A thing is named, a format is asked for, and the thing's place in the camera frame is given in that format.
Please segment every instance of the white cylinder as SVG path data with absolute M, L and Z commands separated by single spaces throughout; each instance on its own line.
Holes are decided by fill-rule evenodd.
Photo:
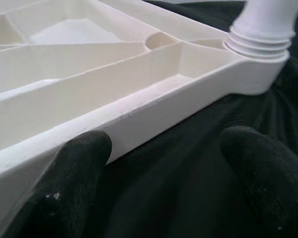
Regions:
M 249 0 L 230 27 L 226 45 L 241 55 L 280 59 L 295 35 L 298 0 Z

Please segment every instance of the white paint speck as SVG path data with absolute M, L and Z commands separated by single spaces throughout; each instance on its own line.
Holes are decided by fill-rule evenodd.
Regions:
M 57 193 L 54 193 L 54 195 L 53 195 L 53 196 L 54 196 L 54 198 L 55 198 L 56 200 L 58 200 L 58 199 L 59 199 L 59 197 L 60 197 L 61 195 L 60 195 L 60 193 L 59 193 L 59 192 L 57 192 Z

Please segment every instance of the white plastic part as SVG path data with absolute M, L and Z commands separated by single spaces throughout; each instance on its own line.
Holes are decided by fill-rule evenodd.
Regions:
M 249 0 L 230 28 L 227 46 L 258 59 L 287 54 L 298 14 L 298 0 Z
M 268 90 L 289 53 L 245 57 L 227 37 L 141 0 L 0 0 L 0 222 L 85 131 L 109 134 L 110 163 L 227 94 Z

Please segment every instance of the dark cloth background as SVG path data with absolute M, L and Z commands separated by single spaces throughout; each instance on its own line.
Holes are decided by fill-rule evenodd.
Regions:
M 225 31 L 244 5 L 151 3 Z M 226 96 L 109 164 L 86 237 L 263 237 L 220 152 L 219 134 L 230 125 L 251 126 L 298 156 L 298 19 L 296 32 L 291 58 L 267 93 Z

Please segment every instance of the white plastic tray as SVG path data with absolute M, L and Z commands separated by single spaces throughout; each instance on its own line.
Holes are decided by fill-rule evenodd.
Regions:
M 226 37 L 140 0 L 0 0 L 0 222 L 80 133 L 106 131 L 111 162 L 224 95 L 267 90 L 283 61 Z

